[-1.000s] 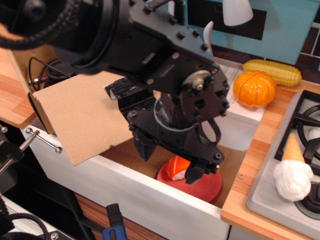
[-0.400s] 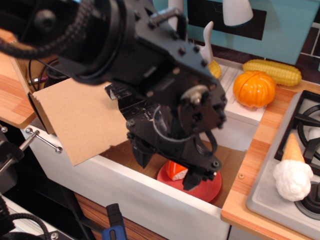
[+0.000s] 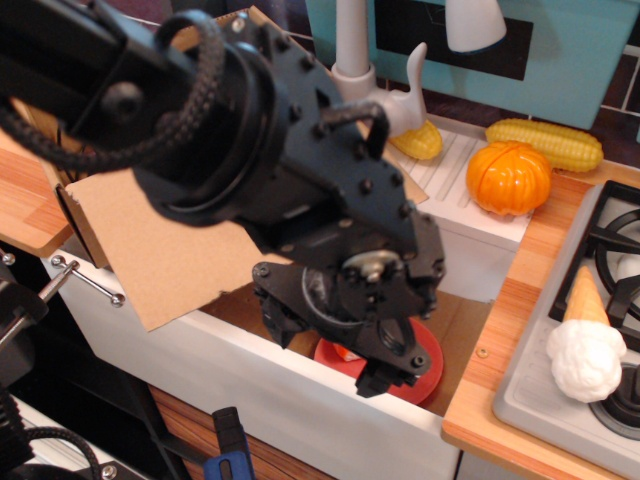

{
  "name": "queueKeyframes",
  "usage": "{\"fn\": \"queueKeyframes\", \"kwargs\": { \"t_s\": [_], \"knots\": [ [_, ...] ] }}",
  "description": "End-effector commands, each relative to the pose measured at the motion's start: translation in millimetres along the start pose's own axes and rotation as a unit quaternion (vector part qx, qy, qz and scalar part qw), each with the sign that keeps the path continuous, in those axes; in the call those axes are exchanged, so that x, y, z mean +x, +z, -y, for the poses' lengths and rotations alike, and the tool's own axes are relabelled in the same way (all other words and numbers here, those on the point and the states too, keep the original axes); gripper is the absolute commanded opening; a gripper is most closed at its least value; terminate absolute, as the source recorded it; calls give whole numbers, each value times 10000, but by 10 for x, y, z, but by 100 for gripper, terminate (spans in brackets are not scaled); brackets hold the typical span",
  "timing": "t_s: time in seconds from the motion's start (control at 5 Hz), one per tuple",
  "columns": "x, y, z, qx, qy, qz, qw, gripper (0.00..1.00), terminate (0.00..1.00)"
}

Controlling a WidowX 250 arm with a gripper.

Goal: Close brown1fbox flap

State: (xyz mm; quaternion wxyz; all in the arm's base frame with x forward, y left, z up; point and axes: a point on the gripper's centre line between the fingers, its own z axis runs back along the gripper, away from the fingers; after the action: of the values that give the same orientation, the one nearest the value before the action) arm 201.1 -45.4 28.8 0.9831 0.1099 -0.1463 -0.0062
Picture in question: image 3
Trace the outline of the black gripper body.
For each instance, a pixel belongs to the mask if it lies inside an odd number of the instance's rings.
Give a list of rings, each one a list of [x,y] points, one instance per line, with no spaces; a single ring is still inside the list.
[[[367,362],[380,362],[416,375],[432,359],[418,340],[410,317],[429,309],[426,298],[409,292],[395,272],[369,283],[347,268],[329,274],[310,267],[261,262],[253,267],[260,305],[274,299],[291,309],[323,339],[344,346]]]

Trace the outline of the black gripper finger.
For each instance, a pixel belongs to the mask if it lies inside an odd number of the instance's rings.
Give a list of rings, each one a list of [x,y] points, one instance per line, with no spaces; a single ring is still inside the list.
[[[367,362],[356,379],[356,393],[364,398],[372,398],[387,393],[392,386],[413,387],[418,381],[416,375],[399,370],[380,362]]]
[[[261,303],[263,323],[272,340],[286,349],[296,335],[310,327],[291,309],[274,299]]]

